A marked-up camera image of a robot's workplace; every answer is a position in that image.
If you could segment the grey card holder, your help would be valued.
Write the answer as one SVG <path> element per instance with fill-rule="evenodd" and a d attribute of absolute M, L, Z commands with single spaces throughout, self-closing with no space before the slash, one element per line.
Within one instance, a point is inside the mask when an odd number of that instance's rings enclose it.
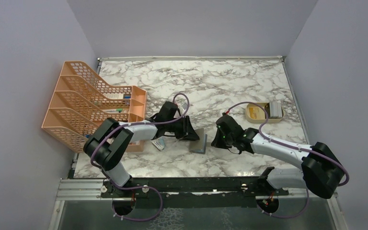
<path fill-rule="evenodd" d="M 203 128 L 196 129 L 195 132 L 199 136 L 199 140 L 190 143 L 189 151 L 191 153 L 205 154 L 207 148 L 207 134 Z"/>

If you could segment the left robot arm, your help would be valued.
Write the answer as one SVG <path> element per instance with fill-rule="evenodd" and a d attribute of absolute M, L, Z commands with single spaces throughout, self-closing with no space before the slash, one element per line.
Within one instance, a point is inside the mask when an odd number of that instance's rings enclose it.
<path fill-rule="evenodd" d="M 121 162 L 129 144 L 157 139 L 166 132 L 173 133 L 177 140 L 200 140 L 189 116 L 175 117 L 178 111 L 178 105 L 165 102 L 160 111 L 148 120 L 126 123 L 107 118 L 88 137 L 83 152 L 114 182 L 113 190 L 117 195 L 124 197 L 131 192 L 131 176 Z"/>

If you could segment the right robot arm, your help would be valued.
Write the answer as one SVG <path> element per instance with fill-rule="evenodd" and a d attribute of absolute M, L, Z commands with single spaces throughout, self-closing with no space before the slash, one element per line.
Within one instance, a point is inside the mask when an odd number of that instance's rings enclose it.
<path fill-rule="evenodd" d="M 272 169 L 257 182 L 258 191 L 269 195 L 279 188 L 306 188 L 316 196 L 329 199 L 347 173 L 324 143 L 300 145 L 272 138 L 261 129 L 243 129 L 230 115 L 216 121 L 217 133 L 211 145 L 237 153 L 266 155 L 293 165 L 291 169 Z"/>

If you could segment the gold card in tray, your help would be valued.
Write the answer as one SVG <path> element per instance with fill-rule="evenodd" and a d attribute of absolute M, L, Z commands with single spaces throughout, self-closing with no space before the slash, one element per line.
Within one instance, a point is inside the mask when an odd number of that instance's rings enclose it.
<path fill-rule="evenodd" d="M 265 120 L 265 112 L 256 106 L 248 108 L 252 120 Z"/>

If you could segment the yellow oval card tray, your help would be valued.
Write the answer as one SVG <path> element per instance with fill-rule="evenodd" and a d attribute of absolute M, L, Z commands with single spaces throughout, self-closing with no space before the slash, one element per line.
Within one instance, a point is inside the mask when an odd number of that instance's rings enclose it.
<path fill-rule="evenodd" d="M 249 103 L 245 109 L 245 118 L 248 122 L 253 124 L 261 124 L 266 119 L 267 123 L 279 123 L 285 116 L 284 109 L 280 103 L 279 108 L 281 108 L 282 115 L 278 117 L 271 117 L 269 112 L 269 102 L 257 103 L 257 105 Z"/>

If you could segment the small blue white clip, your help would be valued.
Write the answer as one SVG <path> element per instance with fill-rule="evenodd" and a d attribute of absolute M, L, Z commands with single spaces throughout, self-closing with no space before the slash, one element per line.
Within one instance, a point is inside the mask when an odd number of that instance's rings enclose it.
<path fill-rule="evenodd" d="M 160 137 L 158 139 L 154 139 L 151 141 L 152 145 L 159 151 L 162 151 L 165 149 L 165 141 L 163 137 Z"/>

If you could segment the orange mesh file organizer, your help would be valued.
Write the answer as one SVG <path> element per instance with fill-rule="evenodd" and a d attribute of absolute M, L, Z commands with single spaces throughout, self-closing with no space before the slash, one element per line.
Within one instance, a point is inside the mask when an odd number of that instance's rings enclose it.
<path fill-rule="evenodd" d="M 42 129 L 75 153 L 100 124 L 111 117 L 139 122 L 146 113 L 147 92 L 137 86 L 108 84 L 83 61 L 66 61 L 57 80 Z"/>

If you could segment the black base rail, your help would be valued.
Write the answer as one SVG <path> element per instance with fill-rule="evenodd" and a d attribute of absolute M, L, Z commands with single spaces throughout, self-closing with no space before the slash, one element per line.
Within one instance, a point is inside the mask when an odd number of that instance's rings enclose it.
<path fill-rule="evenodd" d="M 277 211 L 281 199 L 318 198 L 304 188 L 274 189 L 268 183 L 273 167 L 260 176 L 242 177 L 136 177 L 125 189 L 116 188 L 108 179 L 66 179 L 60 183 L 59 201 L 110 201 L 123 213 L 134 208 L 260 208 Z"/>

